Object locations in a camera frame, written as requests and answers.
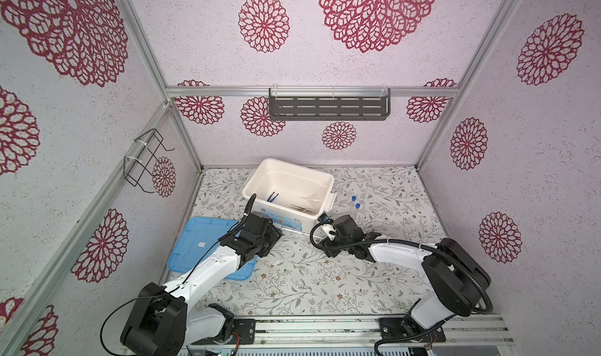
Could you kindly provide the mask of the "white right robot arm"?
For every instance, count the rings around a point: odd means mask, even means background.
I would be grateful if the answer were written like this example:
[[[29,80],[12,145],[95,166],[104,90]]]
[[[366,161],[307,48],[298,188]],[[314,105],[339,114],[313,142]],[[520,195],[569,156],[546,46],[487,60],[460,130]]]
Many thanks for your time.
[[[488,295],[491,277],[451,238],[434,244],[418,243],[364,232],[349,216],[324,220],[311,229],[312,246],[327,257],[346,252],[358,260],[408,268],[424,274],[431,293],[416,301],[402,320],[406,334],[431,332],[460,316],[489,315],[494,306]]]

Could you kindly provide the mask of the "white plastic storage bin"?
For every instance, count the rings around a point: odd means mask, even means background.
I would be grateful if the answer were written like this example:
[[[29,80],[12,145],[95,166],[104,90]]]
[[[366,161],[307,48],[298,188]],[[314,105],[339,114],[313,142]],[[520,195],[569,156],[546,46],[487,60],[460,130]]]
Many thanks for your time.
[[[255,195],[253,211],[267,215],[275,225],[310,232],[319,217],[332,210],[336,200],[334,183],[335,177],[325,171],[267,158],[247,179],[242,195],[247,200]],[[268,203],[272,192],[279,196]],[[315,214],[294,211],[291,204],[311,208]]]

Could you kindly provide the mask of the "blue plastic bin lid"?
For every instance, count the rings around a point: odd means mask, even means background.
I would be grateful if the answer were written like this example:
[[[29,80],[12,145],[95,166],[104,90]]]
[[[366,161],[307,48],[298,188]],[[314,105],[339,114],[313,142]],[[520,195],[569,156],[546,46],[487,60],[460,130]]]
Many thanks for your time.
[[[236,220],[195,217],[190,219],[167,261],[171,272],[187,273],[219,246],[218,239],[233,229]]]

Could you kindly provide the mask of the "metal tweezers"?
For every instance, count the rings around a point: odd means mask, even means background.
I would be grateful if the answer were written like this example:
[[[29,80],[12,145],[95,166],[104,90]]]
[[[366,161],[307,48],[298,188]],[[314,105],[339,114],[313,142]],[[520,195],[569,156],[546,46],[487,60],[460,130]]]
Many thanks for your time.
[[[290,209],[292,209],[294,211],[298,211],[300,213],[307,214],[307,215],[315,214],[315,212],[311,208],[300,207],[300,206],[293,205],[293,204],[290,205]]]

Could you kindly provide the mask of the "blue pen dropper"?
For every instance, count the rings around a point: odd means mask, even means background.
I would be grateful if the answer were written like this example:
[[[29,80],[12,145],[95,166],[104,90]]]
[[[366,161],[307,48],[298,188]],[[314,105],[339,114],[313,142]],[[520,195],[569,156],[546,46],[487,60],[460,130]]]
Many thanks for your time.
[[[278,196],[279,196],[279,193],[272,192],[271,195],[268,197],[267,202],[273,203],[277,199]]]

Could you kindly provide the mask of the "white glass stirring rod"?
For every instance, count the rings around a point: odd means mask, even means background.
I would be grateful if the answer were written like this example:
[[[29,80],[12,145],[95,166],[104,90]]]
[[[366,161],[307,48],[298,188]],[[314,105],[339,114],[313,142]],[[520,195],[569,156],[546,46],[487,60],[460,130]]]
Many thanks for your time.
[[[288,229],[288,228],[285,228],[285,227],[284,227],[284,228],[282,228],[281,230],[282,230],[283,232],[291,232],[291,233],[294,233],[294,234],[297,234],[297,235],[301,235],[301,236],[310,237],[310,233],[307,233],[307,232],[302,232],[302,231],[297,231],[297,230],[295,230],[295,229]],[[321,236],[313,236],[313,238],[314,238],[314,239],[316,239],[316,240],[322,240],[322,239],[323,239],[323,237],[321,237]]]

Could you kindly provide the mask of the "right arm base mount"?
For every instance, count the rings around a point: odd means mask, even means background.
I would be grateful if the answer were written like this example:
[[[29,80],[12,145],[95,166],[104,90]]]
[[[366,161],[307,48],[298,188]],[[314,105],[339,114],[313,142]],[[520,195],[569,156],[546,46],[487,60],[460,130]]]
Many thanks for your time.
[[[380,335],[383,340],[400,340],[402,343],[436,343],[446,342],[447,338],[441,327],[423,329],[411,317],[387,317],[378,320]]]

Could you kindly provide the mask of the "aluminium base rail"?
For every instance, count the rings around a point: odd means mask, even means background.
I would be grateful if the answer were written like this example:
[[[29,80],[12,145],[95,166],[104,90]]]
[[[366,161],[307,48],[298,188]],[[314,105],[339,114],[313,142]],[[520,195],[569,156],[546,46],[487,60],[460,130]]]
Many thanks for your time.
[[[259,348],[369,348],[383,340],[378,320],[400,315],[328,315],[319,316],[259,316],[255,340],[242,349]],[[455,317],[439,326],[444,330],[446,342],[402,343],[400,340],[385,340],[381,351],[392,348],[435,347],[512,347],[515,345],[507,326],[499,315],[472,315],[468,318]],[[196,339],[191,346],[221,347],[224,344],[209,344],[207,339]]]

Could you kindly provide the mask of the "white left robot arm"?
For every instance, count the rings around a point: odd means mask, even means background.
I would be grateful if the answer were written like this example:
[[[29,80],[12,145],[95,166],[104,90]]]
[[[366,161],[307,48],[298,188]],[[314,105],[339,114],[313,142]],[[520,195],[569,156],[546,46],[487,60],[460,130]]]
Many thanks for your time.
[[[140,290],[120,343],[136,355],[177,355],[201,340],[227,341],[233,313],[218,304],[194,313],[194,306],[227,276],[268,256],[282,235],[268,216],[247,214],[196,267],[162,286],[150,282]]]

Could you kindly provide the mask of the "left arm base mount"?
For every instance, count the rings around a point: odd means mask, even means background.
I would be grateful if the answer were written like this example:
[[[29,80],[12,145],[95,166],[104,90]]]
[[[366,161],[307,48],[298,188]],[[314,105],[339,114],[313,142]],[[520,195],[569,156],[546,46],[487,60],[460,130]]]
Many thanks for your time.
[[[208,338],[209,344],[250,345],[254,343],[257,321],[254,318],[235,318],[225,324],[216,337]]]

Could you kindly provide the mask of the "grey wall shelf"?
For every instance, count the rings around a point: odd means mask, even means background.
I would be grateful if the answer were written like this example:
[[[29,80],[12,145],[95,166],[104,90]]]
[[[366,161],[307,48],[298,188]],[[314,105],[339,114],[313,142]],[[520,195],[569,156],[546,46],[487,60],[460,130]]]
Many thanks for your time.
[[[272,121],[385,121],[391,114],[391,96],[292,96],[269,90]]]

